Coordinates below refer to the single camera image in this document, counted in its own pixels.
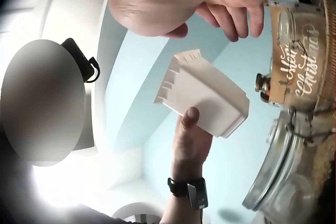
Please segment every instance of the white plastic part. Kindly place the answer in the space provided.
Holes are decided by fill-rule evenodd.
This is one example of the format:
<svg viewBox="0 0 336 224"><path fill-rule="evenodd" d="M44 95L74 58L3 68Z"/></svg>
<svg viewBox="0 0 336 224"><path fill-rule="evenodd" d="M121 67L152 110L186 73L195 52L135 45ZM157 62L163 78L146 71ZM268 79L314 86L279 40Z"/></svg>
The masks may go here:
<svg viewBox="0 0 336 224"><path fill-rule="evenodd" d="M183 115L199 110L198 126L227 138L248 116L250 100L232 80L201 56L199 50L173 56L154 100Z"/></svg>

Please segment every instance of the wrist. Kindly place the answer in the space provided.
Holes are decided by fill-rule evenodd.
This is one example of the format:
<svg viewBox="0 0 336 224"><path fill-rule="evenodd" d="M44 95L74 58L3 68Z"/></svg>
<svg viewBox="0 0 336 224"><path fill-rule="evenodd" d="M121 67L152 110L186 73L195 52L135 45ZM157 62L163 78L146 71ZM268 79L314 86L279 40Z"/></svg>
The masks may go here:
<svg viewBox="0 0 336 224"><path fill-rule="evenodd" d="M170 178L174 181L189 181L202 177L202 165L193 162L173 161L170 169Z"/></svg>

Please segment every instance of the smartwatch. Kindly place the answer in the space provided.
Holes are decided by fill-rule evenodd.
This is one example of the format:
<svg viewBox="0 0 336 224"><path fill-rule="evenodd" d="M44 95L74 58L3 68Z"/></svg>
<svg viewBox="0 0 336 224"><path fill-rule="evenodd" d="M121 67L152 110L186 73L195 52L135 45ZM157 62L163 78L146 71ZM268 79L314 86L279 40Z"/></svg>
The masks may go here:
<svg viewBox="0 0 336 224"><path fill-rule="evenodd" d="M204 178L190 181L174 181L168 178L168 186L175 197L188 198L191 207L195 209L208 207L208 196Z"/></svg>

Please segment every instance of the glass container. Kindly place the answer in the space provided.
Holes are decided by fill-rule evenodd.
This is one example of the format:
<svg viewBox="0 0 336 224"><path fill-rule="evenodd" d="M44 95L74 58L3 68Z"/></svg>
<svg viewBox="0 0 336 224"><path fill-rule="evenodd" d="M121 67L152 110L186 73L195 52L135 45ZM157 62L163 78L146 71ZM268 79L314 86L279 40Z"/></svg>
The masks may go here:
<svg viewBox="0 0 336 224"><path fill-rule="evenodd" d="M289 11L279 11L278 25L277 44L288 44L290 49L294 49L295 23L293 14Z"/></svg>
<svg viewBox="0 0 336 224"><path fill-rule="evenodd" d="M311 132L306 116L295 113L292 118L289 111L282 108L272 124L267 138L270 148L243 205L261 211L272 223L300 224L316 202L311 178L314 148L296 134Z"/></svg>

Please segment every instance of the watch strap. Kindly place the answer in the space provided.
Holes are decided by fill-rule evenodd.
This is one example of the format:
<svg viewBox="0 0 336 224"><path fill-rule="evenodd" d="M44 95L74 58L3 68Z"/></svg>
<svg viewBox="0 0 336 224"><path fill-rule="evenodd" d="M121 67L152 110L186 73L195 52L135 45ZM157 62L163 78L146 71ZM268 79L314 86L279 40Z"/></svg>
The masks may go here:
<svg viewBox="0 0 336 224"><path fill-rule="evenodd" d="M188 197L187 182L176 182L173 179L168 178L168 186L175 197Z"/></svg>

